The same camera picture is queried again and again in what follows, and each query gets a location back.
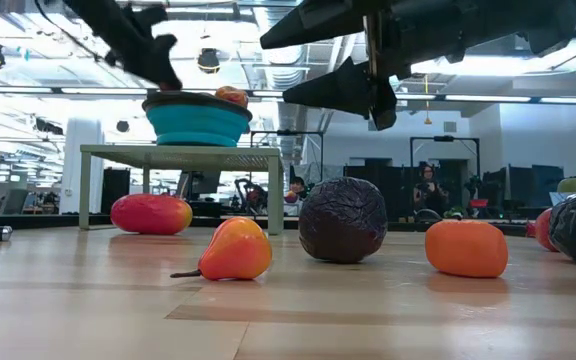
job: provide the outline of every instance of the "desk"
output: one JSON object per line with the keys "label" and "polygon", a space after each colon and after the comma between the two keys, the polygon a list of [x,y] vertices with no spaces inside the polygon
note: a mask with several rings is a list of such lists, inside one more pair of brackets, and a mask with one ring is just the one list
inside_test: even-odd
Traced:
{"label": "desk", "polygon": [[90,161],[92,156],[143,169],[144,193],[150,193],[150,170],[255,171],[268,173],[268,233],[283,230],[283,168],[279,149],[205,146],[81,145],[79,228],[90,227]]}

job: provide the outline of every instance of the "metal frame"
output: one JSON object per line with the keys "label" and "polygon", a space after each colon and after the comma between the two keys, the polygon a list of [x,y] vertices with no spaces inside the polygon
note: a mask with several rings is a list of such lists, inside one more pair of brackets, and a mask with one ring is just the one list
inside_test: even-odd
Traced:
{"label": "metal frame", "polygon": [[279,130],[279,131],[250,131],[250,147],[254,146],[254,137],[257,134],[277,135],[277,136],[299,136],[299,135],[317,135],[321,139],[321,146],[319,146],[319,178],[324,180],[324,132],[323,131],[292,131],[292,130]]}
{"label": "metal frame", "polygon": [[[470,150],[471,153],[473,153],[475,155],[475,157],[477,158],[477,177],[481,178],[481,157],[479,155],[479,138],[460,138],[460,137],[452,137],[452,136],[413,136],[410,138],[410,185],[411,186],[415,186],[415,171],[412,170],[414,169],[415,166],[415,154],[421,150],[421,148],[423,147],[424,144],[422,144],[420,147],[418,147],[417,149],[414,148],[415,146],[415,141],[416,140],[432,140],[433,142],[455,142],[455,141],[459,141],[461,142],[461,144],[463,146],[466,147],[466,149]],[[472,141],[475,143],[475,150],[472,150],[468,145],[466,145],[466,143],[464,143],[464,141]],[[411,206],[412,208],[414,208],[415,205],[415,195],[411,194],[410,195],[410,199],[411,199]]]}
{"label": "metal frame", "polygon": [[[184,171],[267,171],[268,172],[268,233],[280,235],[284,227],[283,171],[279,149],[222,148],[205,146],[115,146],[81,145],[81,188],[79,191],[79,228],[90,229],[90,165],[93,156],[143,169],[144,193],[150,192],[150,170],[162,168],[157,155],[178,156],[192,160],[194,165],[184,165]],[[251,166],[228,162],[228,158],[252,159]]]}

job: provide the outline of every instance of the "ceiling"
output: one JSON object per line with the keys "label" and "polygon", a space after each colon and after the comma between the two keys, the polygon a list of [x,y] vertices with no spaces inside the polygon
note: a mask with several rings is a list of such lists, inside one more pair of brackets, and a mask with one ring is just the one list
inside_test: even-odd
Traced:
{"label": "ceiling", "polygon": [[[262,51],[259,37],[290,10],[287,4],[296,2],[239,1],[241,16],[237,19],[230,3],[202,2],[196,6],[197,2],[192,1],[195,5],[192,7],[186,6],[187,1],[170,0],[170,3],[171,21],[156,25],[153,32],[171,33],[179,39],[171,60],[186,88],[214,90],[231,85],[281,91],[335,70],[349,56],[356,63],[366,60],[363,34]],[[6,11],[0,11],[0,44],[4,46],[6,64],[0,68],[0,86],[154,87],[120,69],[96,63],[90,54],[44,19],[32,0],[0,0],[2,9]],[[51,21],[88,48],[99,54],[108,51],[63,4],[57,2],[46,12]],[[217,74],[204,74],[197,67],[197,55],[206,47],[219,50],[221,68]],[[510,36],[470,49],[461,64],[450,65],[445,59],[415,64],[413,72],[425,76],[393,78],[391,83],[397,91],[416,93],[576,96],[576,41],[544,58],[534,58],[527,50],[523,40]],[[402,111],[426,109],[425,102],[402,105],[405,105]],[[464,117],[482,109],[481,105],[468,103],[430,104],[431,111],[461,111]],[[315,109],[316,116],[308,116],[312,110],[275,101],[251,102],[250,110],[254,114],[252,130],[317,129],[324,119],[319,109]],[[36,159],[39,153],[47,165],[58,167],[63,163],[64,138],[37,131],[37,119],[65,129],[68,119],[74,117],[102,118],[109,142],[149,143],[155,139],[137,98],[0,94],[0,157],[15,154]],[[122,120],[129,122],[130,131],[117,131],[117,122]],[[357,123],[357,131],[367,131],[363,122]],[[281,147],[287,162],[300,161],[302,137],[280,141],[271,136],[263,141]],[[249,146],[250,137],[242,137],[240,144]],[[55,166],[51,171],[59,173]]]}

